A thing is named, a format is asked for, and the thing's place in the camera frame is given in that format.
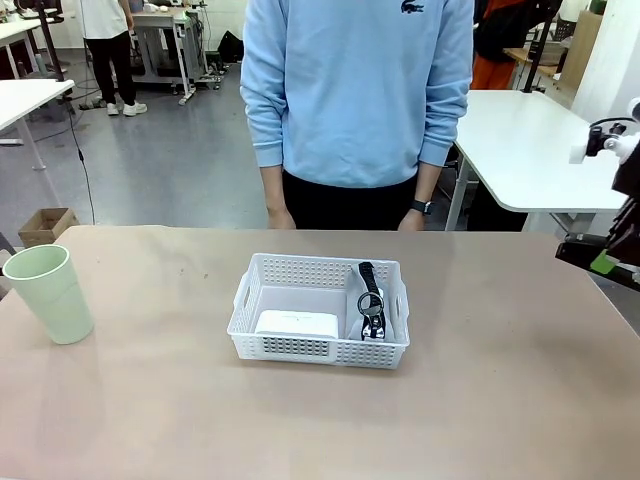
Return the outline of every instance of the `sweatshirt cuff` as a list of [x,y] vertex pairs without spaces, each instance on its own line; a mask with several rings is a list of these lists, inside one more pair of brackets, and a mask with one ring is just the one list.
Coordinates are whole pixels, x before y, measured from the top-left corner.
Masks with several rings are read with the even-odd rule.
[[277,167],[282,165],[282,143],[275,145],[267,145],[264,147],[255,147],[256,160],[260,168]]
[[425,141],[422,144],[422,150],[420,151],[418,160],[422,163],[428,163],[429,165],[434,165],[436,167],[443,167],[447,161],[447,155],[449,154],[450,149],[451,145],[443,147],[442,145],[436,145],[435,143]]

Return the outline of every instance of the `shoe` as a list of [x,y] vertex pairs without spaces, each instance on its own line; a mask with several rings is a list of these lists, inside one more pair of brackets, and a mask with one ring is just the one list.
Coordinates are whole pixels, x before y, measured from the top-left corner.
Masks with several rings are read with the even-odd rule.
[[144,113],[147,111],[147,106],[144,103],[134,103],[133,105],[124,105],[124,110],[122,113],[127,117],[135,117],[139,113]]
[[120,115],[120,111],[118,110],[118,107],[116,107],[115,103],[107,103],[107,115],[110,117]]

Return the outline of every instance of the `black pole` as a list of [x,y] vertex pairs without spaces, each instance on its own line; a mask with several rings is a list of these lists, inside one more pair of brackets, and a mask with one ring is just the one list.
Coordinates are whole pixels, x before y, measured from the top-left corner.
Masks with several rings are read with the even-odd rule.
[[533,81],[535,80],[536,73],[538,72],[538,67],[540,66],[540,60],[542,59],[542,54],[544,52],[544,46],[547,43],[547,37],[549,36],[549,30],[551,29],[551,22],[553,21],[553,16],[549,17],[549,19],[544,22],[544,28],[542,29],[542,37],[540,38],[540,42],[538,44],[538,50],[536,51],[536,56],[533,59],[533,64],[529,69],[529,77],[527,78],[527,83],[524,86],[524,93],[531,93],[533,91]]
[[58,55],[56,49],[53,48],[53,40],[51,39],[51,32],[49,31],[49,23],[47,22],[47,15],[44,13],[44,2],[42,0],[36,0],[36,8],[38,10],[38,17],[40,17],[40,24],[42,27],[42,33],[44,34],[44,41],[47,44],[47,50],[51,57],[51,64],[56,75],[56,80],[64,82],[64,75],[62,75],[62,68],[60,68],[60,62],[58,61]]

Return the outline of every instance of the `sweatshirt sleeve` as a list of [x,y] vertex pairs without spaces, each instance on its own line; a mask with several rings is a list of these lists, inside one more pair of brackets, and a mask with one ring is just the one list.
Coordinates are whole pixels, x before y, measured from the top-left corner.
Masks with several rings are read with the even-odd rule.
[[445,0],[427,80],[427,112],[419,160],[444,165],[467,111],[473,62],[473,0]]
[[259,167],[282,165],[286,8],[288,0],[249,0],[240,94]]

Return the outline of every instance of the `black watch strap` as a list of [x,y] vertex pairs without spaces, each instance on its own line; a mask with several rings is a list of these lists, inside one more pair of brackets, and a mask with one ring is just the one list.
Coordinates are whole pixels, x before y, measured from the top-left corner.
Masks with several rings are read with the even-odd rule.
[[421,202],[419,200],[414,200],[411,203],[411,208],[413,210],[417,210],[423,215],[429,215],[431,213],[431,206],[433,204],[431,202]]

